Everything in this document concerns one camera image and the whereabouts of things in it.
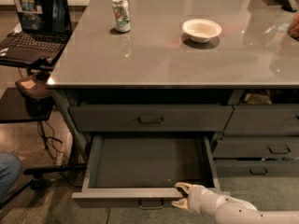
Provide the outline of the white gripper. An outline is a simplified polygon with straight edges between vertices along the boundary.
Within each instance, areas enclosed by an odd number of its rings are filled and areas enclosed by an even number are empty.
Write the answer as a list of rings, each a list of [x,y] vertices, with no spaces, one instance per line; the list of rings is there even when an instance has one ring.
[[[194,214],[203,216],[214,216],[216,213],[217,200],[219,196],[213,191],[186,182],[177,182],[176,189],[183,190],[188,198],[172,201],[171,204],[179,209],[190,210]]]

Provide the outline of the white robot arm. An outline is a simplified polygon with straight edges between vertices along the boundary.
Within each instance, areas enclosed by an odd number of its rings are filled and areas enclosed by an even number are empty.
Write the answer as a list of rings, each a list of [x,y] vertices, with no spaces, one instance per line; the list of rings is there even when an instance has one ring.
[[[299,224],[298,211],[260,211],[252,203],[218,194],[201,185],[175,184],[187,195],[172,205],[190,213],[212,217],[216,224]]]

